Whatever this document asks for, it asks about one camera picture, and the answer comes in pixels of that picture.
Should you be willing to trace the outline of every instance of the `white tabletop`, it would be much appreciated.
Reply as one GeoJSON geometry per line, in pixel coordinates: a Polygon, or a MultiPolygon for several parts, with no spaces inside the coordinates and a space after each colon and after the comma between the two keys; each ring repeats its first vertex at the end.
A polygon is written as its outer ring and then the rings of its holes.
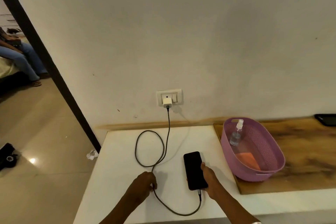
{"type": "MultiPolygon", "coordinates": [[[[166,140],[167,128],[153,129],[166,140]]],[[[150,168],[135,160],[134,148],[142,130],[109,132],[78,209],[74,224],[98,224],[117,204],[131,182],[150,168]]],[[[225,161],[213,126],[172,128],[166,158],[155,169],[157,195],[170,208],[189,213],[199,204],[197,191],[186,182],[183,155],[199,151],[203,161],[216,173],[219,181],[253,215],[297,213],[336,209],[336,189],[240,195],[225,161]]],[[[152,165],[162,154],[162,144],[153,133],[142,135],[138,158],[152,165]]],[[[226,217],[216,202],[202,192],[202,206],[194,215],[183,217],[168,211],[153,193],[126,220],[148,223],[226,217]]]]}

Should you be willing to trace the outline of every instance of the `white charger adapter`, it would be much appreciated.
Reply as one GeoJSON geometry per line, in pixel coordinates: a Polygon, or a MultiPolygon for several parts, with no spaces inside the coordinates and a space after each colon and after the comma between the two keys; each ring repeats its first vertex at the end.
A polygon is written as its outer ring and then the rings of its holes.
{"type": "Polygon", "coordinates": [[[163,103],[163,107],[167,108],[167,106],[169,108],[173,107],[173,101],[171,100],[171,98],[164,98],[162,99],[162,103],[163,103]]]}

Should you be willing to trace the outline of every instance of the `tiled floor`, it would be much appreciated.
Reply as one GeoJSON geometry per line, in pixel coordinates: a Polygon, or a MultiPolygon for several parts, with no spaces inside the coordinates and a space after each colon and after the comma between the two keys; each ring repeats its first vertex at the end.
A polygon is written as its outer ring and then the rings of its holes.
{"type": "Polygon", "coordinates": [[[95,164],[86,158],[93,146],[51,79],[0,102],[0,145],[6,142],[22,156],[0,171],[0,223],[72,223],[95,164]]]}

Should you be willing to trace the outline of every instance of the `orange towel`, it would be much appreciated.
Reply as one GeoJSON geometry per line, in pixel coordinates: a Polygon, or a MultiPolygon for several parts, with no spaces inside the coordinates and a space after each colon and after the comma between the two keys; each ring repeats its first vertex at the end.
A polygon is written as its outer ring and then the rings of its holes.
{"type": "Polygon", "coordinates": [[[260,170],[260,167],[258,163],[256,162],[255,158],[253,157],[252,153],[245,152],[245,153],[237,153],[236,154],[237,159],[244,165],[246,165],[249,168],[260,170]]]}

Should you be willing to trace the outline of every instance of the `switch plate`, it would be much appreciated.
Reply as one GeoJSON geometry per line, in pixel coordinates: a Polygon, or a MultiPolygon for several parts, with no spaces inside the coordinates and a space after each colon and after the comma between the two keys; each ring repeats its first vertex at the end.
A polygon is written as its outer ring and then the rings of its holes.
{"type": "Polygon", "coordinates": [[[182,104],[182,90],[162,90],[156,92],[158,106],[163,106],[162,98],[169,97],[173,101],[173,105],[182,104]]]}

